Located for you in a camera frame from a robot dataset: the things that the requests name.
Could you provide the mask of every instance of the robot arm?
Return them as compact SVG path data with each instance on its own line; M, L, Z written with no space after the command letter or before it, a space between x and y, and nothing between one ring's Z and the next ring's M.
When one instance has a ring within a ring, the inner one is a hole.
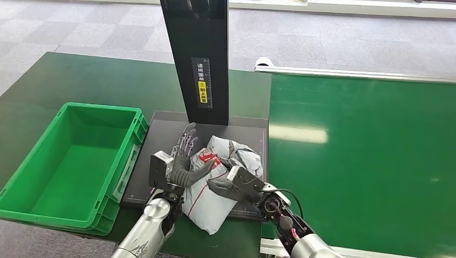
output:
M174 223L182 214L186 187L207 175L213 161L190 172L189 155L197 137L195 123L182 132L172 154L159 151L151 156L149 185L153 187L141 217L120 243L111 258L153 258L174 232Z
M291 258L343 258L288 208L290 200L242 166L234 166L227 180L236 192L255 206L265 220L277 227L279 239Z

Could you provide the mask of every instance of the red label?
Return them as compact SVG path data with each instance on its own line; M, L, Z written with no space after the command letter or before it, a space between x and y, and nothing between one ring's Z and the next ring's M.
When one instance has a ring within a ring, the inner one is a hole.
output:
M199 155L198 158L206 164L210 160L214 160L214 165L212 166L212 169L216 168L220 164L220 160L218 159L217 155L212 153L210 150L205 150L202 151Z

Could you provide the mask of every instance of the white plastic bag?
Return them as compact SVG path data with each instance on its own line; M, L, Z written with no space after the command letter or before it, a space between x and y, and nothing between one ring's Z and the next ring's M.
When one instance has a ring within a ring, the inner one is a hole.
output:
M182 211L195 225L210 235L217 233L236 201L216 195L208 187L208 180L226 177L227 168L216 155L203 148L190 159L192 170L202 167L207 161L216 159L212 171L194 185L185 189Z
M227 168L217 157L237 159L255 176L263 174L260 156L246 145L232 140L212 136L208 148L201 149L190 158L191 171L202 167L206 162L215 159L212 171L194 185L185 189L182 211L191 221L210 235L217 233L226 217L236 205L236 201L219 196L208 187L208 180L226 178Z

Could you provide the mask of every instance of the green bin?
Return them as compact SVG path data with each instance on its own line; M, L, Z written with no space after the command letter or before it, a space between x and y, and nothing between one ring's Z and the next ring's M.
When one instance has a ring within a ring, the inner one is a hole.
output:
M108 234L147 128L137 108L66 103L0 191L0 218Z

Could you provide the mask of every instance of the gray carpet floor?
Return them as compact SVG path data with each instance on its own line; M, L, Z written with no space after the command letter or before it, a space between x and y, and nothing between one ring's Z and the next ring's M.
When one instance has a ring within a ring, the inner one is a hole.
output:
M54 51L172 63L157 5L0 0L0 95ZM456 21L230 10L230 68L456 77ZM0 257L109 257L114 243L0 221Z

